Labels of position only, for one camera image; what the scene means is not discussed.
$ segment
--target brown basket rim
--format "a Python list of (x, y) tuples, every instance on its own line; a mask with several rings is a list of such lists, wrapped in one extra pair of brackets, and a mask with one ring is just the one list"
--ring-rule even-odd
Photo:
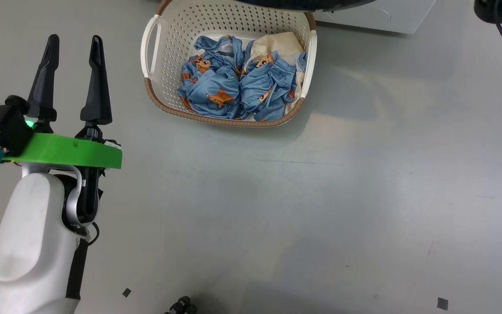
[[(166, 10), (166, 7), (172, 2), (173, 0), (163, 0), (162, 3), (160, 3), (160, 6), (158, 8), (158, 11), (156, 14), (159, 16), (162, 16), (164, 11)], [(305, 17), (307, 18), (307, 21), (309, 22), (309, 29), (314, 31), (316, 29), (316, 24), (315, 24), (315, 19), (313, 18), (313, 14), (311, 13), (304, 13)], [(152, 80), (149, 78), (145, 78), (145, 87), (147, 90), (148, 97), (150, 100), (161, 110), (165, 111), (166, 113), (169, 113), (174, 116), (186, 118), (186, 119), (191, 119), (195, 121), (199, 121), (202, 123), (210, 123), (210, 124), (215, 124), (215, 125), (223, 125), (223, 126), (231, 126), (231, 127), (275, 127), (279, 125), (283, 125), (284, 123), (287, 123), (295, 114), (299, 112), (301, 107), (303, 107), (303, 104), (305, 103), (305, 98), (300, 97), (297, 102), (295, 102), (295, 105), (293, 108), (287, 113), (287, 115), (284, 115), (282, 118), (275, 120), (275, 121), (240, 121), (240, 120), (229, 120), (229, 119), (218, 119), (218, 118), (211, 118), (211, 117), (206, 117), (206, 116), (201, 116), (197, 115), (195, 113), (186, 113), (185, 111), (173, 109), (171, 107), (168, 107), (164, 105), (156, 96), (156, 93), (154, 92), (154, 88), (152, 87)]]

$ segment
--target cartoon print fabric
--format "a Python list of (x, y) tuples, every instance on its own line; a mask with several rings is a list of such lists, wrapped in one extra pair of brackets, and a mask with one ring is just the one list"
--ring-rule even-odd
[(195, 48), (204, 52), (183, 65), (183, 86), (177, 90), (191, 112), (220, 119), (274, 121), (299, 98), (305, 52), (291, 32), (263, 36), (249, 42), (245, 50), (233, 36), (217, 41), (201, 36)]

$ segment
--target white appliance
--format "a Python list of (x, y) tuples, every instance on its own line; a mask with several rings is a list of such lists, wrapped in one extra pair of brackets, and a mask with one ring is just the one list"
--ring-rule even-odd
[(315, 12), (315, 20), (375, 30), (414, 34), (435, 0), (376, 0), (334, 12)]

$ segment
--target white plastic basket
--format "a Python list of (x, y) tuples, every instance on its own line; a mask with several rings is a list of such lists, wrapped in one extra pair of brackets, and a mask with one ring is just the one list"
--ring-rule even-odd
[[(151, 34), (156, 30), (153, 49)], [(281, 119), (268, 122), (216, 119), (191, 113), (177, 95), (182, 65), (196, 55), (193, 44), (201, 35), (218, 39), (226, 34), (240, 38), (244, 46), (265, 34), (293, 32), (307, 51), (307, 67), (299, 100)], [(163, 0), (148, 22), (141, 43), (141, 67), (151, 100), (176, 116), (204, 123), (235, 127), (273, 127), (289, 121), (303, 106), (311, 84), (317, 33), (311, 14), (274, 10), (230, 0)]]

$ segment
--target gray floor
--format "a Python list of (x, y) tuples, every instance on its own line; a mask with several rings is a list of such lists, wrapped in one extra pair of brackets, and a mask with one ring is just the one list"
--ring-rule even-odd
[[(54, 130), (75, 135), (90, 38), (104, 41), (124, 168), (102, 180), (102, 236), (78, 313), (502, 313), (502, 40), (470, 1), (413, 36), (319, 28), (307, 103), (271, 130), (179, 119), (148, 99), (157, 4), (0, 1), (0, 103), (26, 97), (61, 37)], [(0, 167), (0, 218), (20, 169)], [(125, 288), (133, 292), (122, 296)]]

